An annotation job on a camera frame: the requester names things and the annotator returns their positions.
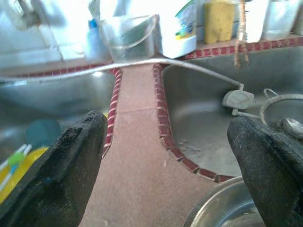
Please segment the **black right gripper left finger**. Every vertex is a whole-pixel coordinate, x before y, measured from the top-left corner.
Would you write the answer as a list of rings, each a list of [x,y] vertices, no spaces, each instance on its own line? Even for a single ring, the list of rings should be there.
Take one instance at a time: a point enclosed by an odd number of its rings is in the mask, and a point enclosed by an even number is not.
[[[107,118],[90,111],[65,130],[0,206],[3,227],[77,227],[102,160]]]

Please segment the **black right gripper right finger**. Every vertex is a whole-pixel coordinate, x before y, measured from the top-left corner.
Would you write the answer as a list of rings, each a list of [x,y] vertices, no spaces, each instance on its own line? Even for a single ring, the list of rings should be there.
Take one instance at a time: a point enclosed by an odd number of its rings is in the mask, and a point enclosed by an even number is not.
[[[227,137],[265,225],[301,227],[302,143],[250,117],[233,118]]]

